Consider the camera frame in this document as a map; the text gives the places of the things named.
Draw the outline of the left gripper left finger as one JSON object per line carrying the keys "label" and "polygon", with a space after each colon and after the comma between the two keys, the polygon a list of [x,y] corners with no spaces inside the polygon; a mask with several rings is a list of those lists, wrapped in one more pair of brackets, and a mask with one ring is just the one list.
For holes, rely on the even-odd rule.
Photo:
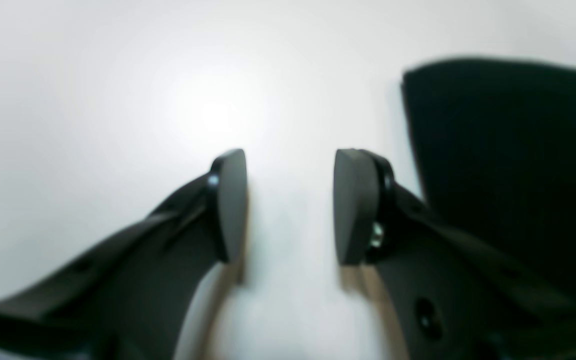
{"label": "left gripper left finger", "polygon": [[144,219],[0,300],[0,353],[37,360],[171,360],[196,289],[242,250],[245,151],[215,158]]}

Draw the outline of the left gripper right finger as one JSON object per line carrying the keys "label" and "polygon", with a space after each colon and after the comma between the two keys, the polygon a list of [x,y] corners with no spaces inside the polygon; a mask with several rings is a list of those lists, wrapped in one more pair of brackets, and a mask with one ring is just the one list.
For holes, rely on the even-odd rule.
{"label": "left gripper right finger", "polygon": [[386,158],[336,151],[333,221],[339,264],[375,268],[410,360],[576,360],[576,302],[439,219]]}

